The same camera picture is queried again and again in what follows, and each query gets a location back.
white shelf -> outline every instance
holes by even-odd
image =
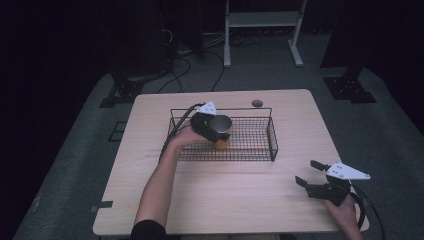
[[[229,27],[296,26],[299,12],[243,12],[229,14]]]

gray carpet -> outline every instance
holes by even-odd
[[[340,76],[345,69],[319,68],[329,35],[300,36],[303,68],[295,66],[286,40],[287,37],[264,37],[260,44],[232,48],[232,67],[225,70],[215,91],[310,90],[342,161],[371,174],[370,181],[355,183],[379,210],[387,239],[422,239],[423,136],[390,96],[384,82],[366,69],[359,81],[377,103],[333,100],[323,78]],[[222,56],[222,47],[209,51]],[[220,59],[210,53],[204,60],[195,55],[185,59],[190,61],[191,69],[180,78],[183,91],[211,91],[222,71]],[[186,62],[176,61],[175,74],[187,67]],[[146,84],[143,93],[156,93],[172,78],[169,74]],[[117,121],[128,119],[132,107],[118,104],[99,108],[112,85],[113,80],[106,75],[93,89],[15,239],[98,238],[92,231],[96,206],[119,148],[119,142],[109,142],[108,138]],[[162,93],[178,91],[177,82],[173,82]],[[367,213],[371,226],[364,233],[365,238],[381,239],[378,222],[369,207]],[[343,239],[340,233],[294,235],[299,240]]]

wooden table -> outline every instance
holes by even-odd
[[[326,182],[310,160],[340,161],[317,105],[308,90],[271,90],[138,96],[102,199],[113,204],[99,209],[94,232],[130,234],[168,134],[170,109],[209,101],[217,108],[251,108],[256,99],[272,108],[279,146],[275,162],[180,161],[167,233],[337,231],[321,201],[308,198],[295,183],[295,175],[309,183]],[[368,226],[366,220],[363,230]]]

wire basket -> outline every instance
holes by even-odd
[[[232,120],[232,132],[229,145],[224,150],[214,148],[212,142],[199,142],[185,147],[181,151],[180,161],[275,161],[278,152],[277,138],[271,117],[271,108],[260,108],[268,111],[267,116],[255,116],[256,108],[217,109],[219,114],[227,115]],[[181,117],[175,117],[171,109],[169,132]],[[225,114],[225,111],[239,112],[236,117]]]

